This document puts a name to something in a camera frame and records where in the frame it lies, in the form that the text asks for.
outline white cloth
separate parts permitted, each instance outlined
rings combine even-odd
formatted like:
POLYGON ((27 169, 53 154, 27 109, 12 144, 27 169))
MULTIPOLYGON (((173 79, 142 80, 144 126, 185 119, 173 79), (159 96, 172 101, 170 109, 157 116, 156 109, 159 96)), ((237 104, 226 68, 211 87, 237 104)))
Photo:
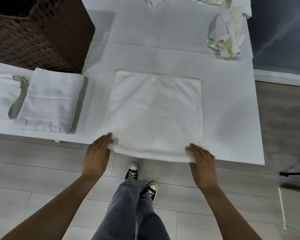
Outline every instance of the white cloth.
POLYGON ((0 120, 9 120, 9 110, 21 93, 20 82, 9 74, 0 74, 0 120))
POLYGON ((231 0, 231 8, 241 7, 242 13, 246 15, 247 19, 251 18, 251 0, 231 0))
POLYGON ((16 125, 24 130, 68 134, 83 82, 80 74, 36 68, 16 125))
POLYGON ((145 0, 150 8, 154 8, 162 3, 164 0, 145 0))
POLYGON ((117 71, 101 134, 108 132, 114 153, 191 162, 185 147, 203 144, 201 81, 117 71))
POLYGON ((237 57, 244 41, 241 32, 244 19, 242 7, 225 10, 216 18, 216 27, 206 40, 208 47, 218 50, 222 58, 237 57))
POLYGON ((208 3, 212 5, 222 5, 226 0, 191 0, 195 3, 208 3))

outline hand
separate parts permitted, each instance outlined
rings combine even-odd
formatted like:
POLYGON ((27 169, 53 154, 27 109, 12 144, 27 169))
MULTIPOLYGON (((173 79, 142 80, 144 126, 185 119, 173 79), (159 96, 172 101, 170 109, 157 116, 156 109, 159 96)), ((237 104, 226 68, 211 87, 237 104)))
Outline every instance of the hand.
POLYGON ((113 143, 111 136, 112 133, 110 132, 89 145, 84 157, 81 176, 100 179, 108 165, 110 151, 107 148, 109 143, 113 143))
POLYGON ((198 188, 201 191, 219 188, 214 155, 192 143, 186 149, 195 158, 195 163, 190 163, 190 168, 198 188))

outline baseboard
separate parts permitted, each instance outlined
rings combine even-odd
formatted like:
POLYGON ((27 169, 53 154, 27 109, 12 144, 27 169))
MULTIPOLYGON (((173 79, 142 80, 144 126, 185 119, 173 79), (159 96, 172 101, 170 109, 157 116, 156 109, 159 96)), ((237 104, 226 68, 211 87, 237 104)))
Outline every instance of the baseboard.
POLYGON ((284 72, 272 72, 255 69, 254 80, 259 82, 300 86, 300 75, 284 72))

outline person's left hand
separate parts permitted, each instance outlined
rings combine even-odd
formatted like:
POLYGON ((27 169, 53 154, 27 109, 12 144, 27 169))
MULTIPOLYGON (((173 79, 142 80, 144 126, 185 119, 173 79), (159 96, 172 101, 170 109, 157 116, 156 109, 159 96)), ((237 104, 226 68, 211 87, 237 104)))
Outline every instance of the person's left hand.
POLYGON ((112 133, 110 132, 89 145, 84 157, 81 176, 100 179, 108 165, 110 151, 107 148, 109 143, 113 143, 111 136, 112 133))

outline white table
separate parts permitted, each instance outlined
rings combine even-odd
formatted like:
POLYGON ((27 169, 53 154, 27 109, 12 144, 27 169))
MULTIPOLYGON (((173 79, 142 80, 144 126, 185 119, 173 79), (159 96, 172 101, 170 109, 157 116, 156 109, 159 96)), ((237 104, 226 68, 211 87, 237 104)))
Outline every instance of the white table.
MULTIPOLYGON (((65 135, 21 130, 12 121, 0 121, 0 133, 90 144, 100 136, 116 69, 172 74, 198 78, 203 82, 206 149, 220 160, 264 165, 248 30, 245 29, 243 56, 239 60, 216 59, 214 52, 205 45, 209 25, 223 7, 200 5, 189 0, 166 0, 153 10, 142 0, 83 2, 88 9, 101 10, 89 11, 96 26, 102 23, 96 19, 98 15, 93 15, 96 13, 102 13, 101 16, 113 22, 111 26, 107 24, 100 29, 104 35, 98 30, 90 45, 83 69, 83 75, 88 77, 88 88, 76 133, 65 135), (200 15, 207 21, 201 19, 199 28, 200 15), (176 38, 169 42, 174 33, 176 38), (187 39, 186 36, 192 36, 190 34, 196 38, 187 39), (107 42, 98 41, 101 36, 107 42)), ((32 71, 0 64, 0 73, 30 78, 32 71)))

